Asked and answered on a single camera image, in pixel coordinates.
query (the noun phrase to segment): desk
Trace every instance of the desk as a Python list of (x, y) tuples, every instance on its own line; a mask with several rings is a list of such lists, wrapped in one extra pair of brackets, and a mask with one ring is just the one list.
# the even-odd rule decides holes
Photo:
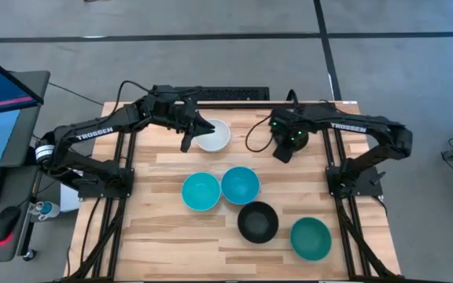
[[(113, 103), (105, 104), (103, 115), (109, 114), (112, 107)], [(337, 107), (359, 113), (356, 103), (339, 102)], [(262, 153), (251, 153), (245, 147), (245, 136), (269, 113), (267, 109), (201, 109), (203, 117), (222, 119), (230, 126), (232, 139), (221, 153), (204, 153), (194, 143), (188, 153), (181, 153), (182, 135), (163, 127), (151, 125), (138, 134), (134, 188), (125, 210), (115, 281), (348, 278), (335, 205), (328, 194), (324, 174), (327, 159), (322, 134), (311, 134), (308, 145), (288, 164), (272, 156), (274, 144)], [(332, 131), (330, 136), (335, 151)], [(347, 156), (355, 157), (368, 150), (365, 135), (342, 132), (342, 137)], [(263, 124), (252, 133), (249, 144), (254, 149), (261, 148), (269, 138), (269, 127)], [(112, 159), (115, 144), (116, 134), (98, 138), (93, 157)], [(252, 244), (240, 235), (237, 228), (240, 206), (222, 198), (211, 211), (196, 212), (182, 202), (181, 184), (188, 175), (209, 171), (221, 179), (227, 169), (237, 165), (254, 169), (262, 183), (257, 200), (269, 203), (278, 213), (279, 231), (266, 244)], [(383, 207), (371, 197), (357, 197), (356, 201), (366, 241), (392, 272), (399, 273)], [(103, 202), (94, 214), (85, 256), (97, 242)], [(79, 209), (71, 244), (72, 270), (79, 266), (83, 236), (93, 206), (94, 200), (86, 200)], [(288, 240), (292, 224), (306, 216), (321, 219), (333, 237), (329, 255), (317, 263), (300, 259)], [(356, 273), (361, 274), (357, 248), (352, 239), (351, 242)], [(107, 271), (110, 251), (108, 245), (101, 276)]]
[[(37, 95), (44, 97), (46, 84), (50, 77), (47, 71), (13, 73), (22, 83), (33, 90)], [(20, 110), (8, 145), (2, 156), (0, 167), (11, 167), (4, 170), (3, 185), (0, 196), (0, 212), (8, 206), (19, 204), (28, 199), (35, 184), (38, 167), (22, 166), (28, 153), (29, 142), (38, 119), (40, 107)], [(17, 250), (17, 245), (22, 243), (21, 232), (24, 225), (28, 224), (25, 218), (28, 201), (20, 206), (20, 217), (13, 229), (11, 238), (0, 244), (0, 262), (11, 260)]]

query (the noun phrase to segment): wooden table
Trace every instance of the wooden table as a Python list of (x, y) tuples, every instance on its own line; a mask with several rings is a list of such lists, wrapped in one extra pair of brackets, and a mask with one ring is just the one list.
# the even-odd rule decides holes
[[(111, 112), (106, 103), (103, 115)], [(359, 113), (355, 102), (338, 102), (342, 111)], [(348, 278), (337, 213), (328, 194), (324, 175), (327, 165), (322, 134), (311, 134), (308, 145), (296, 153), (288, 164), (276, 160), (271, 145), (262, 153), (245, 147), (248, 130), (266, 115), (266, 109), (201, 110), (205, 118), (225, 121), (231, 129), (230, 144), (221, 153), (204, 153), (192, 144), (181, 153), (182, 135), (163, 127), (149, 126), (137, 136), (133, 168), (133, 194), (128, 199), (115, 280), (318, 280)], [(368, 150), (363, 134), (342, 132), (347, 156)], [(338, 160), (333, 132), (335, 160)], [(266, 123), (249, 137), (252, 148), (261, 148), (270, 138)], [(128, 136), (125, 138), (126, 152)], [(98, 138), (93, 158), (112, 159), (116, 134)], [(181, 198), (181, 184), (196, 171), (209, 171), (219, 180), (233, 166), (254, 169), (261, 181), (257, 200), (270, 204), (279, 216), (279, 231), (266, 244), (252, 244), (237, 228), (240, 206), (224, 198), (210, 211), (191, 211)], [(371, 197), (357, 197), (359, 215), (366, 241), (378, 258), (399, 273), (389, 224), (384, 209)], [(94, 200), (82, 203), (72, 238), (72, 271), (79, 266), (79, 255), (87, 220)], [(98, 240), (104, 201), (101, 200), (90, 227), (85, 257)], [(292, 224), (306, 216), (322, 220), (329, 228), (333, 244), (329, 255), (310, 263), (291, 249), (289, 231)], [(356, 273), (361, 274), (359, 255), (354, 241)], [(103, 257), (101, 275), (106, 274), (110, 244)]]

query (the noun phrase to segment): bowl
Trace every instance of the bowl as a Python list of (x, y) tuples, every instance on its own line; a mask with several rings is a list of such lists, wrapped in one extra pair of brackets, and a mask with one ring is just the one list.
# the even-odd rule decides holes
[(239, 212), (237, 226), (246, 240), (262, 244), (275, 236), (279, 228), (279, 219), (270, 205), (253, 201)]
[(221, 187), (215, 176), (197, 172), (186, 178), (182, 184), (181, 196), (188, 208), (194, 211), (207, 211), (218, 203)]
[(260, 180), (247, 167), (233, 167), (221, 179), (221, 190), (232, 204), (248, 204), (258, 196)]
[(291, 227), (291, 246), (297, 255), (309, 261), (324, 259), (331, 249), (331, 233), (319, 219), (305, 217)]
[(214, 133), (198, 136), (195, 138), (195, 142), (204, 151), (217, 153), (230, 141), (230, 128), (220, 119), (207, 119), (207, 121), (214, 125)]

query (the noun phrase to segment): light blue bowl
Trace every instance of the light blue bowl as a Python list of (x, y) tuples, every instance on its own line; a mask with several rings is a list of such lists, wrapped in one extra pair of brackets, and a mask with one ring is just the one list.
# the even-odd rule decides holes
[(181, 187), (182, 200), (194, 211), (207, 211), (213, 208), (221, 197), (218, 179), (206, 172), (188, 176)]
[(260, 180), (247, 167), (233, 167), (221, 179), (221, 190), (232, 204), (248, 204), (258, 196)]

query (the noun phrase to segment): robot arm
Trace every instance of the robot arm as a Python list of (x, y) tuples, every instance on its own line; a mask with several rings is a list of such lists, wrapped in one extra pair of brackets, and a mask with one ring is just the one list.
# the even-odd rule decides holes
[[(171, 86), (154, 86), (148, 95), (109, 116), (57, 127), (36, 143), (36, 161), (42, 171), (78, 190), (86, 184), (101, 187), (103, 183), (107, 189), (128, 186), (131, 173), (126, 168), (113, 160), (100, 162), (70, 151), (71, 145), (115, 132), (139, 132), (152, 123), (184, 133), (181, 151), (185, 153), (194, 137), (213, 133), (214, 126), (201, 117), (189, 94), (181, 94)], [(88, 178), (72, 169), (87, 173)]]
[(289, 162), (307, 132), (336, 128), (374, 137), (378, 145), (355, 159), (347, 158), (341, 165), (340, 179), (346, 186), (353, 185), (361, 172), (386, 159), (401, 160), (411, 154), (412, 133), (403, 124), (382, 116), (338, 112), (332, 104), (305, 105), (294, 111), (274, 109), (269, 123), (278, 141), (274, 156), (283, 162)]

